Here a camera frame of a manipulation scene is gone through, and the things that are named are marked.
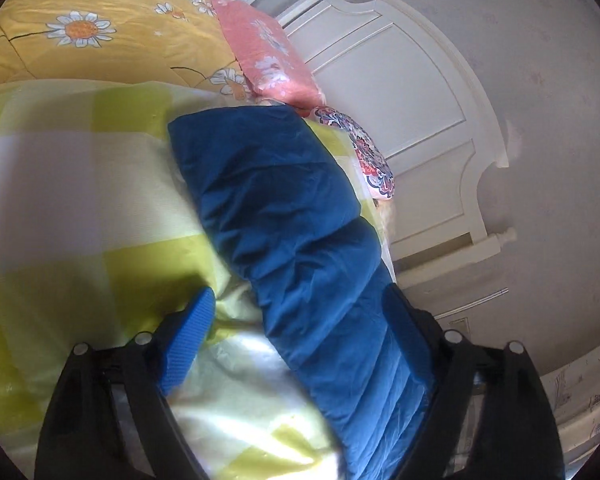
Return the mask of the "blue quilted down jacket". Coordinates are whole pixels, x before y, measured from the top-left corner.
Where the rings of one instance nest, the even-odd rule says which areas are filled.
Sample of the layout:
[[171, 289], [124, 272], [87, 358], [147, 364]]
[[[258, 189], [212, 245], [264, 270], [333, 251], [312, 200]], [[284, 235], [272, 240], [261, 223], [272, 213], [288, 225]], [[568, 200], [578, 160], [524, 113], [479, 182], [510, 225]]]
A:
[[346, 173], [286, 105], [203, 110], [168, 130], [204, 230], [251, 285], [349, 477], [390, 478], [433, 388], [416, 382], [382, 312], [393, 281]]

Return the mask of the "white wooden headboard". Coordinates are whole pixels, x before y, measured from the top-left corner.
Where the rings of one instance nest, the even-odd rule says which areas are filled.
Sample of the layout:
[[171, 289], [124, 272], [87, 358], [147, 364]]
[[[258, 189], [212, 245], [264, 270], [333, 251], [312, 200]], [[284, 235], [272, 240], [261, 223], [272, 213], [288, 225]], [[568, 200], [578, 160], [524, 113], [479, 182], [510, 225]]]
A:
[[498, 118], [460, 51], [401, 0], [299, 0], [279, 24], [328, 105], [355, 119], [396, 177], [390, 255], [401, 288], [499, 254], [478, 203], [490, 167], [509, 165]]

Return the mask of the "patterned beige curtain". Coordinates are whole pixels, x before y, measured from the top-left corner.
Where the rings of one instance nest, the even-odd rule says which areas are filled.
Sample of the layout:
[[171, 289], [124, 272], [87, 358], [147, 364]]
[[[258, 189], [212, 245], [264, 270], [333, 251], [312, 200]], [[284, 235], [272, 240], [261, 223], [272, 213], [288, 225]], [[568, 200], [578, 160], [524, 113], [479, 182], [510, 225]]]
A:
[[600, 345], [541, 380], [572, 479], [600, 445]]

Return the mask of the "yellow checkered bed sheet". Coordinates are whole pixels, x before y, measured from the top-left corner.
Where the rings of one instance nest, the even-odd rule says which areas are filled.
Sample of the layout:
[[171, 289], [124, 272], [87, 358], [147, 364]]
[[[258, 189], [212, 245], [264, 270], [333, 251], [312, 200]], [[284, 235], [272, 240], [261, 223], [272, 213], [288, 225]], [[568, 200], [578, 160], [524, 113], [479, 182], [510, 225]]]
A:
[[161, 82], [0, 84], [0, 450], [24, 478], [71, 349], [121, 346], [201, 287], [215, 319], [169, 403], [202, 466], [215, 479], [349, 475], [173, 156], [173, 119], [232, 105]]

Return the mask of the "colourful patterned pillow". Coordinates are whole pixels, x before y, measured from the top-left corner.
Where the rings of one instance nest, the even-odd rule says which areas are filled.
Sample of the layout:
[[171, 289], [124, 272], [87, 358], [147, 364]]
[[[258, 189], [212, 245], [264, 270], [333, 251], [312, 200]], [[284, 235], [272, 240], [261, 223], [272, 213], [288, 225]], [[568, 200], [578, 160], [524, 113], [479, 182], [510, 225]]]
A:
[[311, 117], [321, 125], [347, 133], [370, 194], [375, 200], [392, 200], [396, 190], [393, 172], [364, 128], [351, 116], [330, 106], [315, 107]]

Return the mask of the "orange daisy print quilt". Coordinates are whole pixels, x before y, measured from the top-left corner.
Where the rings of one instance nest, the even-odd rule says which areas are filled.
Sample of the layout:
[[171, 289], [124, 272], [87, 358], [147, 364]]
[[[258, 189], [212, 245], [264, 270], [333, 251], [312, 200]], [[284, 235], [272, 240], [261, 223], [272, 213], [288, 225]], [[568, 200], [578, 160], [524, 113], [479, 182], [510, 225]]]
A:
[[23, 79], [159, 81], [251, 96], [211, 0], [5, 0], [0, 84]]

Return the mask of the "pink floral pillow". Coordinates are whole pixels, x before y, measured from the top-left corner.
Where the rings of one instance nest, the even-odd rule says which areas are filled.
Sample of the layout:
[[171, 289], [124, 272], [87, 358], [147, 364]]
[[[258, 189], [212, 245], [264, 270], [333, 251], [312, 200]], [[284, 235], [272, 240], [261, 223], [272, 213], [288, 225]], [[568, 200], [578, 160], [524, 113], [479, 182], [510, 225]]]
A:
[[242, 0], [211, 0], [222, 33], [257, 96], [298, 110], [326, 103], [296, 49], [275, 18]]

